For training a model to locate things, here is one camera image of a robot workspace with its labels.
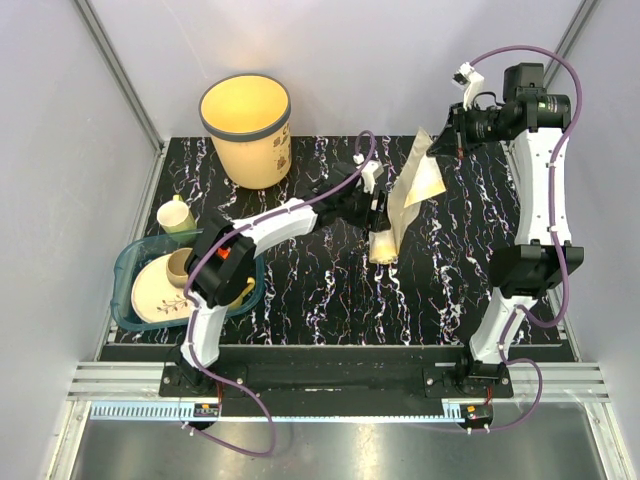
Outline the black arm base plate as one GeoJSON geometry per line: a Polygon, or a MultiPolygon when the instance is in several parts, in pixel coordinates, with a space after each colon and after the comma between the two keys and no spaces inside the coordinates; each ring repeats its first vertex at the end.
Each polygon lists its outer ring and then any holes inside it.
{"type": "Polygon", "coordinates": [[[503,364],[474,364],[456,346],[223,345],[209,367],[255,393],[398,390],[426,398],[514,396],[503,364]]]}

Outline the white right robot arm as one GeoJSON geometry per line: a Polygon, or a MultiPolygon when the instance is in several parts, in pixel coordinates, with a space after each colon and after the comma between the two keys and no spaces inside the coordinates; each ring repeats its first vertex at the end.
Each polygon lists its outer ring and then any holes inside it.
{"type": "Polygon", "coordinates": [[[566,218],[564,156],[572,120],[566,95],[548,93],[540,63],[520,63],[504,72],[503,99],[482,109],[484,78],[470,63],[453,76],[463,90],[447,122],[429,148],[436,156],[462,159],[490,143],[508,146],[516,169],[520,216],[515,243],[493,252],[490,303],[454,367],[424,371],[432,398],[512,394],[509,348],[523,319],[548,291],[568,287],[568,277],[584,260],[572,243],[566,218]]]}

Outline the white trash bag roll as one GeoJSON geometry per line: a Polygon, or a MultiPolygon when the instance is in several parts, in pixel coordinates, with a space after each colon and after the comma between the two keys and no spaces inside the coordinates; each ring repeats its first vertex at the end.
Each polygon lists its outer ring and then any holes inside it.
{"type": "Polygon", "coordinates": [[[427,150],[431,136],[418,128],[409,156],[388,195],[386,214],[390,226],[369,234],[369,262],[386,265],[398,259],[406,231],[420,213],[423,201],[446,191],[436,158],[427,150]]]}

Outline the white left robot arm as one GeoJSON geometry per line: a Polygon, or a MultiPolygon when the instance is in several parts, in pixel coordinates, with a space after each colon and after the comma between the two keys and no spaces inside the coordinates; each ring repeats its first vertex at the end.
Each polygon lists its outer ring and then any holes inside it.
{"type": "Polygon", "coordinates": [[[386,192],[355,180],[344,186],[317,183],[254,217],[229,221],[214,216],[185,263],[188,280],[183,293],[189,320],[180,355],[173,359],[181,384],[196,396],[214,388],[216,372],[211,366],[219,359],[222,327],[257,257],[337,219],[365,233],[384,232],[390,227],[386,207],[386,192]]]}

